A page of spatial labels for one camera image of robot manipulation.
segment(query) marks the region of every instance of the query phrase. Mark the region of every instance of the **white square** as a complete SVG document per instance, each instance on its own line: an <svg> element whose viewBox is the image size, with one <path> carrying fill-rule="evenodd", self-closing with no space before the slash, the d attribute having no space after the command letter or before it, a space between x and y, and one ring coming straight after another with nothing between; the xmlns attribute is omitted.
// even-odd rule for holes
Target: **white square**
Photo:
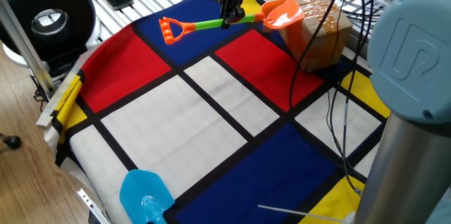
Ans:
<svg viewBox="0 0 451 224"><path fill-rule="evenodd" d="M102 123L139 169L161 176L174 198L246 143L178 76Z"/></svg>
<svg viewBox="0 0 451 224"><path fill-rule="evenodd" d="M335 88L329 90L331 103L334 93ZM340 146L342 146L343 139L345 100L346 96L338 92L333 107L333 129ZM318 137L336 154L340 155L333 141L332 133L326 123L327 112L328 95L325 93L320 99L306 108L305 111L301 112L296 117L296 121ZM346 156L349 156L380 124L381 122L370 113L349 100L347 109Z"/></svg>
<svg viewBox="0 0 451 224"><path fill-rule="evenodd" d="M210 57L185 72L253 136L278 118L276 112Z"/></svg>
<svg viewBox="0 0 451 224"><path fill-rule="evenodd" d="M374 162L374 158L378 152L380 143L378 143L356 166L355 170L366 178L368 177L369 171Z"/></svg>
<svg viewBox="0 0 451 224"><path fill-rule="evenodd" d="M119 200L122 181L128 170L105 139L91 125L71 137L70 147L96 189L113 223L131 224Z"/></svg>

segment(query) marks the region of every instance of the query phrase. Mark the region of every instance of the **red square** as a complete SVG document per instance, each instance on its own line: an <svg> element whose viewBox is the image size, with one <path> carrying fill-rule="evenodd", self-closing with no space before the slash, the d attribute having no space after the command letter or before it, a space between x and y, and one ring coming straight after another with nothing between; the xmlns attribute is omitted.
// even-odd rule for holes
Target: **red square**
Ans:
<svg viewBox="0 0 451 224"><path fill-rule="evenodd" d="M83 64L80 95L95 113L171 70L129 25Z"/></svg>
<svg viewBox="0 0 451 224"><path fill-rule="evenodd" d="M281 109L290 109L288 98L297 62L275 44L251 30L219 49L216 55ZM323 80L317 75L299 70L293 89L293 106L322 84Z"/></svg>

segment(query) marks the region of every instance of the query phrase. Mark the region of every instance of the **yellow fabric edge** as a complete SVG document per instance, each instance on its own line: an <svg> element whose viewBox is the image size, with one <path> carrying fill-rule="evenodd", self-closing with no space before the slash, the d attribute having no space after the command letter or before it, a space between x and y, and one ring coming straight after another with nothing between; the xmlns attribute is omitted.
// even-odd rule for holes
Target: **yellow fabric edge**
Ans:
<svg viewBox="0 0 451 224"><path fill-rule="evenodd" d="M72 87L72 91L68 93L66 101L63 103L60 111L58 112L58 115L56 116L56 118L61 122L61 124L64 125L66 123L66 118L68 117L70 110L72 109L72 105L75 103L75 99L77 98L78 92L80 92L81 88L82 83L81 81L78 80Z"/></svg>
<svg viewBox="0 0 451 224"><path fill-rule="evenodd" d="M82 122L87 119L86 114L82 111L82 109L78 106L77 103L72 105L72 109L70 110L69 116L66 119L66 123L63 125L63 129L59 136L59 142L64 143L66 140L66 131L74 125Z"/></svg>
<svg viewBox="0 0 451 224"><path fill-rule="evenodd" d="M341 83L346 90L350 88L352 73L346 75ZM358 99L361 99L365 104L377 111L379 114L387 118L390 115L390 109L379 99L370 79L356 71L354 82L352 83L351 93Z"/></svg>
<svg viewBox="0 0 451 224"><path fill-rule="evenodd" d="M63 105L65 104L67 98L70 96L70 93L72 92L73 88L75 87L75 85L77 84L77 82L80 81L80 76L76 75L73 79L72 82L70 83L69 87L66 89L66 91L64 92L63 96L61 97L61 99L58 102L58 105L56 105L55 111L59 111L61 110L61 108L63 107Z"/></svg>
<svg viewBox="0 0 451 224"><path fill-rule="evenodd" d="M364 184L357 179L350 177L352 184L363 191ZM322 200L309 212L312 214L344 219L348 214L357 210L360 202L360 196L347 183L346 178L342 178L327 193ZM313 217L304 217L299 224L332 224L333 221L323 220Z"/></svg>
<svg viewBox="0 0 451 224"><path fill-rule="evenodd" d="M242 0L242 5L246 14L259 13L261 11L260 4L255 0Z"/></svg>
<svg viewBox="0 0 451 224"><path fill-rule="evenodd" d="M66 91L65 101L62 103L60 107L60 111L56 116L56 119L62 124L63 129L61 131L59 142L64 143L66 140L66 130L79 122L85 120L87 118L86 114L82 111L82 109L75 103L75 100L82 88L82 83L80 81L80 76L76 76L74 80L70 84L70 92Z"/></svg>

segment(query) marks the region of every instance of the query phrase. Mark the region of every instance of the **orange toy shovel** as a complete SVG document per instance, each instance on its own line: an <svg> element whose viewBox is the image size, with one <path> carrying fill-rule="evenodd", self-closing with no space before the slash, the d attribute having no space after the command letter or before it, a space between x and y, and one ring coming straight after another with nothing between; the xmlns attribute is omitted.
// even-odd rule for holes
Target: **orange toy shovel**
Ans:
<svg viewBox="0 0 451 224"><path fill-rule="evenodd" d="M304 13L297 4L296 0L276 0L263 4L263 6L261 6L260 13L246 15L241 20L231 24L263 21L263 24L265 24L266 27L273 30L278 30L297 22L298 20L304 20ZM177 37L174 37L169 23L175 23L181 26L182 33ZM166 17L160 19L160 27L166 44L173 44L174 42L180 40L180 38L184 35L196 30L206 30L214 27L220 27L222 26L222 23L223 19L207 20L199 23L181 23L178 20Z"/></svg>

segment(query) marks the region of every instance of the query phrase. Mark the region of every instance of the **metal pole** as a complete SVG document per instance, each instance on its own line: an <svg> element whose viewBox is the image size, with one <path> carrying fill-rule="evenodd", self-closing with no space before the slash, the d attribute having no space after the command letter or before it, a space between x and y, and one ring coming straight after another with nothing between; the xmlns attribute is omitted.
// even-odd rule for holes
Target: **metal pole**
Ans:
<svg viewBox="0 0 451 224"><path fill-rule="evenodd" d="M27 61L31 71L35 74L37 81L40 83L47 96L56 90L55 83L51 79L44 64L39 59L35 48L31 45L30 40L23 31L16 15L9 6L7 0L0 0L0 24L2 24L19 49L20 54Z"/></svg>
<svg viewBox="0 0 451 224"><path fill-rule="evenodd" d="M425 223L451 183L451 139L392 113L354 224Z"/></svg>

